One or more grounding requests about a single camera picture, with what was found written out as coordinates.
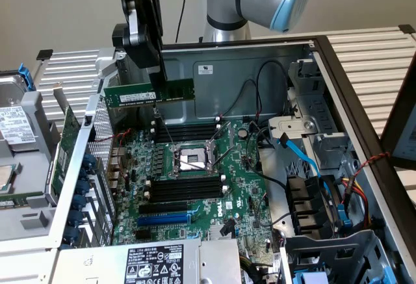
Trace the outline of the silver CPU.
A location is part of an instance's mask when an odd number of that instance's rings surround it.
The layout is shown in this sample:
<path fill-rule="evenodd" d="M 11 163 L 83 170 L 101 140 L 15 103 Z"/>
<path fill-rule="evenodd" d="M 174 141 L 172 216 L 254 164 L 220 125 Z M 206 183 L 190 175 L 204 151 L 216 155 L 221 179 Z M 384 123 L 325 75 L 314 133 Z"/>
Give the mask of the silver CPU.
<path fill-rule="evenodd" d="M 15 169 L 15 164 L 0 166 L 0 193 L 9 191 Z"/>

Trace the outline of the long black expansion slot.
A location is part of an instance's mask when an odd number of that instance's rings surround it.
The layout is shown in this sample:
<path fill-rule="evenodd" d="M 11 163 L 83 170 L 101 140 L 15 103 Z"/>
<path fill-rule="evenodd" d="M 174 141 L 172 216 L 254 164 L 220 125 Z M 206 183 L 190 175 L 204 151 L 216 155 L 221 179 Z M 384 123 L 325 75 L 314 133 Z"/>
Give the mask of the long black expansion slot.
<path fill-rule="evenodd" d="M 187 211 L 187 202 L 148 203 L 138 207 L 139 214 L 183 213 Z"/>

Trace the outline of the silver chipset heatsink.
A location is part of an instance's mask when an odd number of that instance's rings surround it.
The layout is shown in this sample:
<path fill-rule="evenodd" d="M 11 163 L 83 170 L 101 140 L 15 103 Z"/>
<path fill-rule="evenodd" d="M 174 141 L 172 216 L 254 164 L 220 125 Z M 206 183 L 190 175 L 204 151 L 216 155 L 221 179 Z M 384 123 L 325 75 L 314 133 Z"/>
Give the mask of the silver chipset heatsink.
<path fill-rule="evenodd" d="M 227 240 L 227 239 L 234 239 L 235 234 L 233 232 L 229 232 L 227 235 L 224 233 L 221 234 L 221 230 L 223 229 L 224 224 L 212 225 L 209 228 L 209 236 L 207 237 L 208 240 Z"/>

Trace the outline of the black box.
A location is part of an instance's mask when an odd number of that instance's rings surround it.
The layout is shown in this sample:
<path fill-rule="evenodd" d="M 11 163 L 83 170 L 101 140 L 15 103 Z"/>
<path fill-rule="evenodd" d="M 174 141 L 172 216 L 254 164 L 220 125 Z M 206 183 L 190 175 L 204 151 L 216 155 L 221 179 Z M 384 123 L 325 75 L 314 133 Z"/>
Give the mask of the black box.
<path fill-rule="evenodd" d="M 116 49 L 124 48 L 124 40 L 128 38 L 128 25 L 126 23 L 118 23 L 112 32 L 112 44 Z"/>

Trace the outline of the blue expansion slot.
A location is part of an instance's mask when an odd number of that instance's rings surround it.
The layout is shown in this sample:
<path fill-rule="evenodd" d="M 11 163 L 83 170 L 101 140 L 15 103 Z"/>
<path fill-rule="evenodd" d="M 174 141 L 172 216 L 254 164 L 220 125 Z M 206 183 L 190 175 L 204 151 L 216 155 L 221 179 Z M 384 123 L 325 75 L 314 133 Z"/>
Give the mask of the blue expansion slot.
<path fill-rule="evenodd" d="M 137 226 L 160 226 L 172 224 L 189 224 L 191 215 L 188 213 L 171 213 L 137 218 Z"/>

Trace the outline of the metal socket cover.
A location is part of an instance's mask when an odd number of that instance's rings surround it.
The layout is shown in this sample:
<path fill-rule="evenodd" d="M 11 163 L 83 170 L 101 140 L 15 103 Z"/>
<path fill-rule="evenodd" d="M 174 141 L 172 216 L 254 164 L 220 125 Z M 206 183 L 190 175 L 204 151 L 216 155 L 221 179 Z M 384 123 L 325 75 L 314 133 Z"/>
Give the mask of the metal socket cover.
<path fill-rule="evenodd" d="M 218 130 L 214 133 L 214 135 L 208 139 L 207 144 L 209 146 L 216 145 L 216 142 L 221 141 L 225 135 L 225 131 L 230 132 L 231 130 L 231 122 L 228 121 L 225 124 L 221 125 Z M 222 160 L 225 159 L 225 157 L 228 155 L 228 153 L 235 148 L 235 145 L 233 141 L 231 140 L 229 145 L 229 148 L 221 154 L 214 162 L 211 163 L 211 167 L 214 168 L 217 164 L 219 164 Z"/>

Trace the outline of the green RAM stick white label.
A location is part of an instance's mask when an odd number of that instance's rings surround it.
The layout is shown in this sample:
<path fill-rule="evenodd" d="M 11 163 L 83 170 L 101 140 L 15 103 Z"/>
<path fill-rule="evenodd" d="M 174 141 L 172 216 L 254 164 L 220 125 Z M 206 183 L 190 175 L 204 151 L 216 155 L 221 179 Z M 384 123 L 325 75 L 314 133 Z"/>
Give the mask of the green RAM stick white label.
<path fill-rule="evenodd" d="M 135 107 L 195 99 L 193 79 L 166 81 L 158 88 L 154 88 L 151 83 L 112 86 L 105 88 L 104 94 L 110 108 Z"/>

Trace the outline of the green Dell motherboard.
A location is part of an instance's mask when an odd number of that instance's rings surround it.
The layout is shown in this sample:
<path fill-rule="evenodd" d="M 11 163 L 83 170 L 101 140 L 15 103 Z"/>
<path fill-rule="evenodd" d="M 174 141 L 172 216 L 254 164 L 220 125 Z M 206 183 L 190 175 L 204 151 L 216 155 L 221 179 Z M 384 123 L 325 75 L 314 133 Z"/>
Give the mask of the green Dell motherboard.
<path fill-rule="evenodd" d="M 209 241 L 209 228 L 224 224 L 221 234 L 235 234 L 241 255 L 252 261 L 265 263 L 272 255 L 274 241 L 272 231 L 267 227 L 270 219 L 265 180 L 259 176 L 261 164 L 255 146 L 261 140 L 250 136 L 240 140 L 237 131 L 246 123 L 231 122 L 231 131 L 225 131 L 221 141 L 216 142 L 218 157 L 223 154 L 232 140 L 239 150 L 232 160 L 218 166 L 223 198 L 176 201 L 187 202 L 191 215 L 189 224 L 160 226 L 137 226 L 137 218 L 162 214 L 139 214 L 140 205 L 150 203 L 144 198 L 150 181 L 177 179 L 166 175 L 167 149 L 171 142 L 156 143 L 150 130 L 135 131 L 128 135 L 112 151 L 109 179 L 116 202 L 116 221 L 113 245 L 138 244 L 167 240 L 201 239 Z M 141 229 L 151 231 L 151 239 L 137 240 L 135 232 Z"/>

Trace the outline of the black plastic fan shroud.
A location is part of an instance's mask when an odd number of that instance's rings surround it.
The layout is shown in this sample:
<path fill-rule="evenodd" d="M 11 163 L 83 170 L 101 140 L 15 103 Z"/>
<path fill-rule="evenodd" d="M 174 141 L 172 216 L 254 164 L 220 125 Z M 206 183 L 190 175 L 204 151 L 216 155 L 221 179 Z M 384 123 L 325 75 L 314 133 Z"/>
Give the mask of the black plastic fan shroud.
<path fill-rule="evenodd" d="M 334 239 L 342 227 L 341 194 L 332 175 L 287 179 L 287 202 L 294 232 L 315 240 Z"/>

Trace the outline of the grey metal drive cage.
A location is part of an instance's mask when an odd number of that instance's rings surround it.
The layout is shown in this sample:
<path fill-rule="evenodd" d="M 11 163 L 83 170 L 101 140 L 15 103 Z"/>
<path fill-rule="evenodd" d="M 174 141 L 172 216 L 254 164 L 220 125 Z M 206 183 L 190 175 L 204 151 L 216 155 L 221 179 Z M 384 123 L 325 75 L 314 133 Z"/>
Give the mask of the grey metal drive cage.
<path fill-rule="evenodd" d="M 398 284 L 380 239 L 364 230 L 339 239 L 288 238 L 281 249 L 286 284 Z"/>

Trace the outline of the blue card retention clip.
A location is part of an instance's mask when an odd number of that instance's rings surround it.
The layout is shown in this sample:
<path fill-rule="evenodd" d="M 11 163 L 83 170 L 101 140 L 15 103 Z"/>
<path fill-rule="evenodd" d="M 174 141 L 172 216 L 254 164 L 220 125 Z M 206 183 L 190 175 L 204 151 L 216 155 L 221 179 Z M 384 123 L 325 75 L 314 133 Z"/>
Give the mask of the blue card retention clip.
<path fill-rule="evenodd" d="M 71 201 L 71 210 L 82 211 L 86 207 L 86 197 L 80 194 L 74 194 Z"/>
<path fill-rule="evenodd" d="M 83 223 L 83 213 L 77 210 L 70 210 L 68 213 L 68 225 L 78 227 Z"/>
<path fill-rule="evenodd" d="M 97 165 L 96 158 L 89 153 L 85 153 L 83 156 L 82 167 L 86 170 L 95 170 Z"/>
<path fill-rule="evenodd" d="M 68 244 L 74 243 L 79 237 L 79 229 L 77 227 L 66 226 L 62 235 L 64 242 Z"/>
<path fill-rule="evenodd" d="M 75 185 L 75 193 L 85 196 L 90 191 L 90 183 L 88 181 L 78 180 Z"/>

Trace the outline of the blue plastic disk bracket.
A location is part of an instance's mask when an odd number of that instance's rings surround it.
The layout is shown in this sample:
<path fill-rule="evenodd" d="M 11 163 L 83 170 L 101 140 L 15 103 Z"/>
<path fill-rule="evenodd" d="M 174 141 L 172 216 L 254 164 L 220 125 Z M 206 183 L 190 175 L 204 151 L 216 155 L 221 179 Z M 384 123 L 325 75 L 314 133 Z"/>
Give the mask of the blue plastic disk bracket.
<path fill-rule="evenodd" d="M 26 68 L 23 63 L 20 64 L 18 68 L 19 75 L 23 78 L 25 84 L 27 85 L 28 91 L 36 91 L 32 75 L 28 68 Z"/>

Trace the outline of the dark framed side panel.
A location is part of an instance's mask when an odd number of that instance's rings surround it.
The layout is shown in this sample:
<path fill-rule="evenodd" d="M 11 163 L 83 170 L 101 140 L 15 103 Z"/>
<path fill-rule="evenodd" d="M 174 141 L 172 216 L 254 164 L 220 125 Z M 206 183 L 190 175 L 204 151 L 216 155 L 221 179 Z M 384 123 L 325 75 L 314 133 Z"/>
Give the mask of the dark framed side panel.
<path fill-rule="evenodd" d="M 400 87 L 381 144 L 394 166 L 416 171 L 416 65 L 409 67 Z"/>

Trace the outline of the CPU socket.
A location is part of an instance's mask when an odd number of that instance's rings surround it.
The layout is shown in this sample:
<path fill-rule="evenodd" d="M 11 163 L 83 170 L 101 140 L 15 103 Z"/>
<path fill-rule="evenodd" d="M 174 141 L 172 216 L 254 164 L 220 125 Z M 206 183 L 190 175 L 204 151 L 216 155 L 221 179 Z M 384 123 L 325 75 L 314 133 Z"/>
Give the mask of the CPU socket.
<path fill-rule="evenodd" d="M 167 149 L 166 175 L 171 178 L 212 176 L 219 173 L 214 142 L 176 143 Z"/>

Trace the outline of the thin metal locking lever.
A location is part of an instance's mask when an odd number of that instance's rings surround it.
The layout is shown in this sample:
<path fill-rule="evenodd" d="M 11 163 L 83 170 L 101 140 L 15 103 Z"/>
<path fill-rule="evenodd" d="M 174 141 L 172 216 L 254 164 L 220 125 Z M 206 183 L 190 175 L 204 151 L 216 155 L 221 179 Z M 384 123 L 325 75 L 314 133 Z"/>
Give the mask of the thin metal locking lever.
<path fill-rule="evenodd" d="M 170 134 L 170 132 L 169 132 L 169 130 L 168 130 L 168 126 L 166 125 L 166 122 L 165 122 L 165 120 L 164 120 L 164 118 L 163 118 L 162 114 L 159 112 L 159 110 L 158 110 L 158 108 L 157 108 L 157 107 L 154 107 L 154 108 L 153 108 L 153 111 L 154 111 L 155 118 L 160 119 L 160 121 L 161 121 L 161 123 L 162 123 L 162 126 L 164 127 L 164 129 L 165 129 L 165 131 L 166 131 L 166 133 L 167 133 L 167 135 L 168 135 L 168 138 L 169 138 L 170 142 L 172 143 L 172 145 L 174 145 L 174 144 L 175 144 L 175 143 L 174 143 L 174 140 L 173 140 L 173 138 L 172 138 L 172 136 L 171 136 L 171 134 Z"/>
<path fill-rule="evenodd" d="M 171 154 L 175 168 L 178 172 L 188 171 L 206 171 L 212 172 L 211 162 L 207 154 L 191 154 L 191 155 L 179 155 L 175 153 Z"/>
<path fill-rule="evenodd" d="M 219 156 L 219 158 L 217 158 L 217 160 L 214 161 L 214 163 L 212 163 L 212 167 L 217 167 L 223 163 L 223 161 L 227 161 L 228 159 L 232 160 L 233 154 L 238 152 L 239 150 L 237 149 L 237 146 L 233 146 L 227 149 L 223 154 Z"/>

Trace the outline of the open grey PC case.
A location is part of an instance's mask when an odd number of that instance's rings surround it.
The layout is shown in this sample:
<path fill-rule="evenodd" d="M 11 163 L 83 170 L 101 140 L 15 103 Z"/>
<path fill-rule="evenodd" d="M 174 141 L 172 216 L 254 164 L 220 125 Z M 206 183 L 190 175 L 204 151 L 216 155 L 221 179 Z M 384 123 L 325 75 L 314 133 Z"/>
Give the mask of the open grey PC case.
<path fill-rule="evenodd" d="M 116 202 L 109 179 L 112 151 L 135 131 L 150 129 L 157 107 L 166 124 L 216 123 L 240 121 L 248 125 L 248 134 L 261 140 L 255 146 L 266 182 L 274 247 L 265 262 L 255 262 L 239 252 L 242 284 L 286 284 L 281 266 L 281 249 L 294 232 L 287 202 L 287 179 L 279 177 L 274 145 L 290 148 L 316 168 L 315 162 L 282 134 L 278 141 L 270 135 L 268 121 L 291 113 L 288 96 L 283 112 L 282 73 L 267 64 L 259 78 L 262 112 L 255 118 L 255 88 L 247 84 L 237 104 L 225 116 L 246 79 L 253 79 L 267 60 L 278 60 L 289 71 L 290 63 L 314 60 L 331 96 L 335 122 L 343 124 L 354 147 L 354 173 L 335 178 L 341 203 L 352 221 L 349 229 L 340 228 L 335 239 L 371 230 L 380 239 L 398 284 L 416 284 L 416 206 L 410 200 L 392 164 L 390 153 L 381 144 L 381 136 L 409 67 L 415 60 L 406 48 L 402 66 L 390 70 L 345 72 L 329 40 L 323 36 L 278 38 L 224 44 L 174 45 L 163 52 L 168 81 L 193 79 L 195 99 L 172 103 L 154 103 L 135 107 L 110 108 L 104 89 L 112 86 L 150 83 L 146 70 L 136 66 L 123 49 L 107 48 L 67 53 L 53 52 L 49 60 L 38 60 L 31 73 L 36 91 L 42 95 L 47 119 L 60 134 L 64 113 L 53 95 L 61 86 L 80 124 L 62 191 L 48 235 L 0 242 L 0 284 L 52 284 L 59 253 L 63 250 L 113 245 Z M 92 154 L 96 169 L 82 167 L 85 153 Z M 63 241 L 68 226 L 75 185 L 88 181 L 86 207 L 78 239 Z"/>

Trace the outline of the silver power supply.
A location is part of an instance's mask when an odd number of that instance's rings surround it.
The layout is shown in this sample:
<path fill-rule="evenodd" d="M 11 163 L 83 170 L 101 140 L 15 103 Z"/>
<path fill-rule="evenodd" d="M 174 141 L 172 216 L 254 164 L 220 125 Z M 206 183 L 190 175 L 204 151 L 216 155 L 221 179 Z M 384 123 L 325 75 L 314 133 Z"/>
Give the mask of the silver power supply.
<path fill-rule="evenodd" d="M 234 239 L 63 250 L 52 284 L 242 284 Z"/>

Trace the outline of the green graphics card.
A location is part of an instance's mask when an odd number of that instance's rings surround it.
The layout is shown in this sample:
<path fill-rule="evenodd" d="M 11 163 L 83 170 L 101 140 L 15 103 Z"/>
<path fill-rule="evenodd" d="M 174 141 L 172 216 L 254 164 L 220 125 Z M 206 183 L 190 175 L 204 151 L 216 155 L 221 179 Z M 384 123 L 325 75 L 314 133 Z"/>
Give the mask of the green graphics card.
<path fill-rule="evenodd" d="M 80 124 L 70 107 L 63 88 L 61 86 L 54 87 L 53 95 L 64 113 L 64 122 L 55 156 L 49 165 L 47 181 L 45 183 L 45 196 L 47 201 L 56 207 L 75 148 Z"/>

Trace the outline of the grey metal disk bay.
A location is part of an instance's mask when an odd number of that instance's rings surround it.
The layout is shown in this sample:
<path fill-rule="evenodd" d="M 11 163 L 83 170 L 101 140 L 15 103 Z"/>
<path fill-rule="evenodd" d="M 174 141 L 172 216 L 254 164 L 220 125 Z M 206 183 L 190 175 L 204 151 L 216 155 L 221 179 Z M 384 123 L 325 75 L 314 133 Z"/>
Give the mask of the grey metal disk bay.
<path fill-rule="evenodd" d="M 298 149 L 312 159 L 316 168 L 290 148 L 274 145 L 278 176 L 299 175 L 303 178 L 333 174 L 347 178 L 354 173 L 354 147 L 343 124 L 332 114 L 331 96 L 318 64 L 311 59 L 290 63 L 288 102 L 291 113 L 269 119 L 273 141 L 286 134 Z"/>

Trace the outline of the silver hard disk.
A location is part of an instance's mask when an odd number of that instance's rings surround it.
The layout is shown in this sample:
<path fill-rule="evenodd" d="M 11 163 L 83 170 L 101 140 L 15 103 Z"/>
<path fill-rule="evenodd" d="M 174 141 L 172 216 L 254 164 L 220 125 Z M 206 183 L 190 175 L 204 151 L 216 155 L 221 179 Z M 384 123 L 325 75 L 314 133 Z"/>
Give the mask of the silver hard disk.
<path fill-rule="evenodd" d="M 15 153 L 38 150 L 33 124 L 21 106 L 28 91 L 25 77 L 17 70 L 0 71 L 0 140 Z"/>

